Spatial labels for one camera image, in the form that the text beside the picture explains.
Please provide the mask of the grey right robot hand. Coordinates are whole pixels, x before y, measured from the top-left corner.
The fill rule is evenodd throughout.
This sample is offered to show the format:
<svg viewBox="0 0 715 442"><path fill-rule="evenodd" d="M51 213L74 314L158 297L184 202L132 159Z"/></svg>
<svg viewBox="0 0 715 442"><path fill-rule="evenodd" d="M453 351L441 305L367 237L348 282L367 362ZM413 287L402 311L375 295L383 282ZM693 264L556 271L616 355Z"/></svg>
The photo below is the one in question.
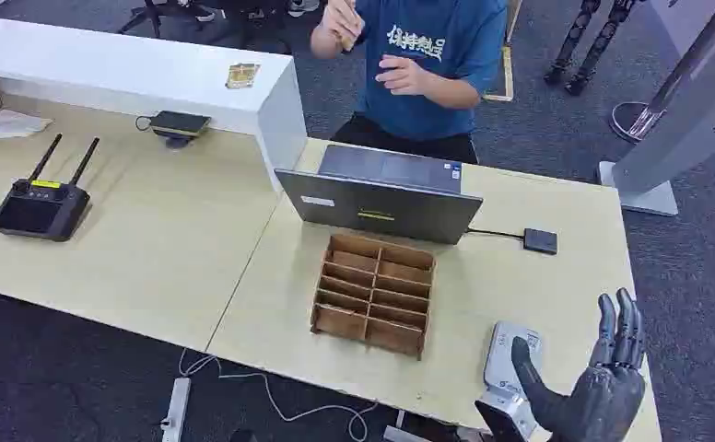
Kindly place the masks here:
<svg viewBox="0 0 715 442"><path fill-rule="evenodd" d="M646 336L639 307L628 291L599 295L601 318L589 364L566 396L549 389L536 370L526 340L515 337L511 361L535 421L552 441L622 441L646 390L640 369Z"/></svg>

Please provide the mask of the person's right hand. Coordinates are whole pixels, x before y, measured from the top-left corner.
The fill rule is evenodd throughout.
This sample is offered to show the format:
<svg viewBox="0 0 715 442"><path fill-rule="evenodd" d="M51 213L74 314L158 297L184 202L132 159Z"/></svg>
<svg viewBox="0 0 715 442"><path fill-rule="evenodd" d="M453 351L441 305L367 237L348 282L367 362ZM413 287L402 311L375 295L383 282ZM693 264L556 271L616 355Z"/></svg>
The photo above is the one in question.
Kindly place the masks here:
<svg viewBox="0 0 715 442"><path fill-rule="evenodd" d="M365 28L365 21L358 13L356 1L328 1L324 9L322 25L331 31L344 51L350 52Z"/></svg>

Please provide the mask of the person's left hand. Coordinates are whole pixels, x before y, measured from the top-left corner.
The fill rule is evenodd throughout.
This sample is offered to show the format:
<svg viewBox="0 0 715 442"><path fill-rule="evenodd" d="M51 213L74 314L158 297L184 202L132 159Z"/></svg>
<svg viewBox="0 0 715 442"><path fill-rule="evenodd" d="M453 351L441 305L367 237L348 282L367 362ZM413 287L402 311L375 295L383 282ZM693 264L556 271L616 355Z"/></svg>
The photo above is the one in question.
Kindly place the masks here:
<svg viewBox="0 0 715 442"><path fill-rule="evenodd" d="M412 59L384 54L379 68L374 79L392 95L425 96L429 92L429 73Z"/></svg>

